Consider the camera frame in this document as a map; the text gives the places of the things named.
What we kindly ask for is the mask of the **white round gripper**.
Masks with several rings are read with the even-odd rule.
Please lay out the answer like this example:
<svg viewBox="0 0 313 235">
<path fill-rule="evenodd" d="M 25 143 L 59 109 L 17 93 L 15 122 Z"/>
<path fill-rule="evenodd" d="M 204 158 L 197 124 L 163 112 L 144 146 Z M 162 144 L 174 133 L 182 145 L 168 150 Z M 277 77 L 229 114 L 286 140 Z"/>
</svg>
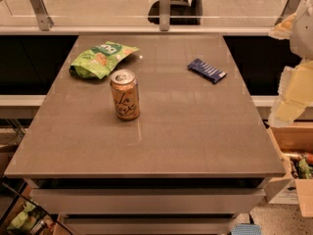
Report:
<svg viewBox="0 0 313 235">
<path fill-rule="evenodd" d="M 276 24 L 268 35 L 275 39 L 290 39 L 295 55 L 313 59 L 313 0 L 306 0 L 296 13 Z M 278 93 L 268 122 L 271 127 L 286 127 L 313 103 L 313 61 L 301 62 L 295 68 L 285 67 Z"/>
</svg>

